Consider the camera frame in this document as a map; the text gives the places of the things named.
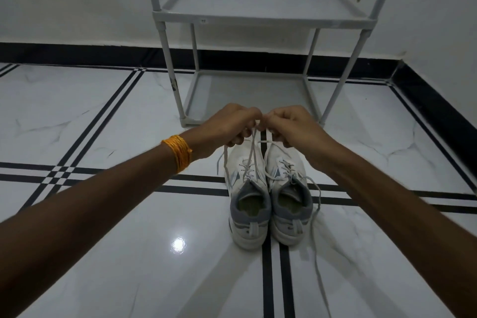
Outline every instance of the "white wall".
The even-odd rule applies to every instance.
[[[357,3],[369,12],[374,0]],[[0,0],[0,41],[160,46],[149,0]],[[387,0],[362,56],[402,58],[477,126],[476,0]],[[188,26],[167,25],[172,47]],[[199,48],[307,53],[299,28],[198,26]],[[358,31],[324,30],[316,54],[348,56]]]

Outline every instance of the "orange thread bracelet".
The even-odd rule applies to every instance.
[[[176,157],[177,173],[185,170],[192,160],[192,150],[179,135],[173,135],[167,140],[162,140],[167,146],[171,148]]]

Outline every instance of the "forearm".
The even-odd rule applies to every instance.
[[[0,224],[0,306],[14,317],[176,172],[159,145]]]
[[[319,158],[457,317],[477,311],[476,237],[345,147]]]

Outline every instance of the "bottom shelf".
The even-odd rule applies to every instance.
[[[184,105],[185,125],[207,120],[227,103],[273,108],[302,105],[321,116],[306,77],[299,74],[200,70],[195,73]]]

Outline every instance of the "shoe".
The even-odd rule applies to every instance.
[[[244,140],[229,155],[225,147],[224,168],[230,195],[232,239],[243,249],[258,249],[267,237],[271,202],[265,161],[255,143],[255,132],[252,140]]]
[[[306,181],[310,178],[295,148],[269,142],[265,166],[272,205],[271,233],[280,243],[295,245],[304,238],[312,217],[313,200]]]

